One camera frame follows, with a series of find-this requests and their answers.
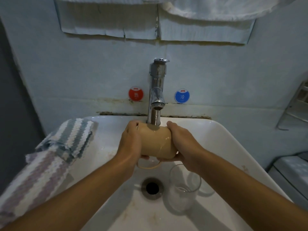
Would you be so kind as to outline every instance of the faucet handle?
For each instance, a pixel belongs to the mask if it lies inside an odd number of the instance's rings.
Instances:
[[[164,77],[167,71],[167,62],[170,61],[163,58],[154,59],[154,62],[150,64],[150,75],[153,77]]]

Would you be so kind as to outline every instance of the hand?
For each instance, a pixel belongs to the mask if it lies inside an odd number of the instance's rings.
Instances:
[[[171,121],[167,122],[171,130],[172,140],[179,153],[172,159],[158,159],[160,161],[181,161],[191,172],[197,172],[198,156],[205,149],[197,142],[193,135],[185,128],[178,126]]]
[[[115,159],[124,162],[129,169],[134,169],[140,158],[148,159],[146,155],[141,155],[141,136],[137,131],[137,125],[140,121],[130,121],[120,140],[119,148]]]

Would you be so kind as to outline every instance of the forearm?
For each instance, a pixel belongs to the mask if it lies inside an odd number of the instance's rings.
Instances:
[[[307,230],[308,212],[231,163],[205,150],[197,164],[197,173],[254,230]]]
[[[3,231],[80,230],[127,178],[125,162],[113,159]]]

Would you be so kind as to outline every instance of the red sticker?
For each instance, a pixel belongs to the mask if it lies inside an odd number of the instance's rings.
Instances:
[[[129,89],[128,96],[133,101],[141,101],[143,98],[143,90],[139,87]]]

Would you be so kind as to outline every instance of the striped towel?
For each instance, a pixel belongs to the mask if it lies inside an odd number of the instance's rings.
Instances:
[[[0,229],[50,199],[89,144],[93,122],[70,119],[26,155],[27,165],[0,197]]]

